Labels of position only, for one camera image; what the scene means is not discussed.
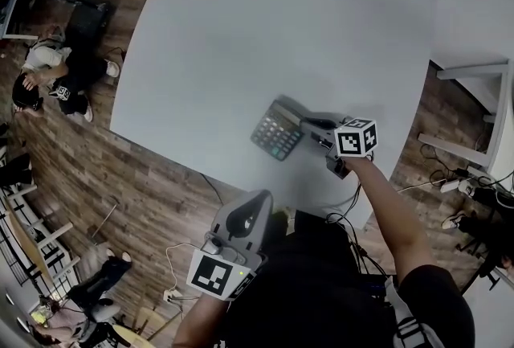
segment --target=person's hair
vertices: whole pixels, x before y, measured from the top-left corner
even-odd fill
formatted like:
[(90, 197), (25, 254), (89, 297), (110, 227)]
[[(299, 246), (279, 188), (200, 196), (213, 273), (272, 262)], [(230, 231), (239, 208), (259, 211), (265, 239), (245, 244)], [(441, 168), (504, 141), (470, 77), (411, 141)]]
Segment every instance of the person's hair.
[(13, 86), (13, 102), (20, 108), (32, 108), (37, 111), (41, 108), (43, 98), (39, 98), (39, 87), (34, 87), (30, 91), (23, 86), (26, 74), (21, 74), (16, 78)]
[(32, 336), (42, 346), (52, 346), (61, 343), (61, 341), (59, 341), (58, 339), (55, 339), (50, 335), (43, 335), (34, 329), (32, 329)]

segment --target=person's arm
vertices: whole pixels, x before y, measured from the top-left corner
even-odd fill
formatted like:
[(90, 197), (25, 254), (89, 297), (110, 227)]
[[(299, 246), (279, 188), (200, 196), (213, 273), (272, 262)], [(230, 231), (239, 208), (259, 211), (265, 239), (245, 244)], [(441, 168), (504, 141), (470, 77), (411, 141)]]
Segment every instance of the person's arm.
[(62, 62), (53, 68), (27, 73), (25, 80), (23, 80), (23, 86), (30, 91), (32, 88), (47, 84), (51, 80), (56, 80), (57, 78), (61, 78), (62, 76), (66, 75), (67, 65), (66, 63)]
[(61, 328), (45, 328), (44, 326), (36, 325), (34, 328), (40, 334), (49, 335), (61, 342), (69, 342), (73, 339), (73, 331), (66, 326)]
[(178, 327), (173, 348), (204, 348), (228, 309), (228, 302), (202, 294)]
[(345, 158), (354, 171), (377, 216), (378, 226), (393, 254), (398, 282), (422, 265), (436, 265), (425, 230), (413, 210), (383, 173), (367, 158)]

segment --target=hand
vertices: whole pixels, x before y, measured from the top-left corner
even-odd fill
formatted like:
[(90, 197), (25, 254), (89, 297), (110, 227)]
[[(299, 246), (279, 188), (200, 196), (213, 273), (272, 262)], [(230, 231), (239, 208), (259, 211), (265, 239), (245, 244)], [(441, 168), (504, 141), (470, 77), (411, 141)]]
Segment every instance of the hand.
[(43, 77), (39, 73), (27, 74), (23, 80), (23, 86), (27, 91), (31, 91), (43, 82)]
[(343, 157), (345, 167), (350, 171), (355, 171), (359, 166), (369, 162), (368, 158)]

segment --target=white shirt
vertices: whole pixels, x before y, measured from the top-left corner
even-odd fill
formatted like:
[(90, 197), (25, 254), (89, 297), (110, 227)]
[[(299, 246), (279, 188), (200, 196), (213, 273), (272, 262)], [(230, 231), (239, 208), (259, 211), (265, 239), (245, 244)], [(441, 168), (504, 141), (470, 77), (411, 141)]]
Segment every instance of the white shirt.
[(37, 47), (29, 51), (29, 55), (27, 55), (22, 69), (24, 71), (38, 71), (39, 69), (47, 67), (57, 67), (66, 60), (70, 53), (71, 48), (55, 50), (44, 46)]

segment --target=white table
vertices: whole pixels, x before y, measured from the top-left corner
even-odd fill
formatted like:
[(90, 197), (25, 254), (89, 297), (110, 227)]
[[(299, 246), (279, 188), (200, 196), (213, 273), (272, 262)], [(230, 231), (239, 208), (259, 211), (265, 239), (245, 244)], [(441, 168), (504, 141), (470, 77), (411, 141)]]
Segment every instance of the white table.
[[(435, 0), (148, 0), (128, 49), (111, 130), (169, 159), (314, 213), (355, 191), (309, 138), (278, 162), (250, 141), (285, 95), (313, 112), (377, 120), (387, 177), (424, 84)], [(363, 227), (364, 195), (350, 213)]]

